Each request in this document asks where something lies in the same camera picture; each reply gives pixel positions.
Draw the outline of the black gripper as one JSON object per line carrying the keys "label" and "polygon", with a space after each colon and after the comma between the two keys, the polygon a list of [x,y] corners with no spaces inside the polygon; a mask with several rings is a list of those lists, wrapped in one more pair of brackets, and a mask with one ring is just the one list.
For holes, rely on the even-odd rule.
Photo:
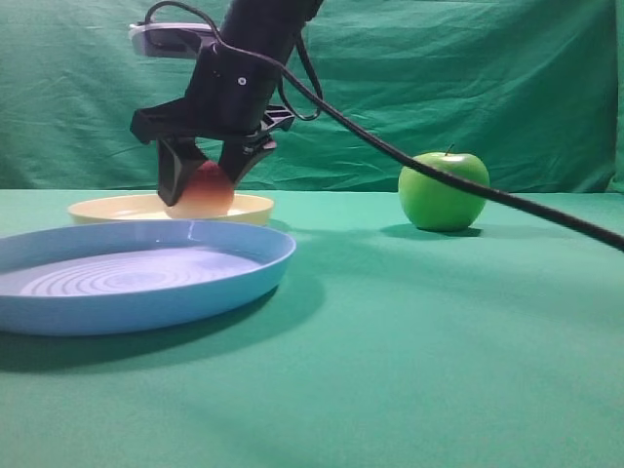
{"label": "black gripper", "polygon": [[279,76],[280,70],[264,60],[206,43],[182,97],[135,111],[135,138],[143,144],[158,139],[157,193],[167,207],[179,201],[207,162],[189,137],[224,141],[218,165],[233,187],[277,148],[277,142],[264,135],[286,131],[294,121],[284,105],[269,102]]}

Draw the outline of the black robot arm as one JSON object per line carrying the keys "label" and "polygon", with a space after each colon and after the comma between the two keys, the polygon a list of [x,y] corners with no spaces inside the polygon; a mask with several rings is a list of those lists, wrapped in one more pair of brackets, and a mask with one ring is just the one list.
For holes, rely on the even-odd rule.
{"label": "black robot arm", "polygon": [[150,13],[131,25],[137,53],[195,62],[182,97],[136,110],[131,123],[136,139],[157,144],[158,195],[167,206],[178,203],[207,160],[197,139],[221,141],[217,165],[238,184],[275,149],[272,132],[292,125],[293,109],[270,101],[280,87],[280,71],[254,54],[285,64],[297,52],[315,92],[322,91],[301,36],[319,8],[317,1],[234,1],[221,26],[155,22]]}

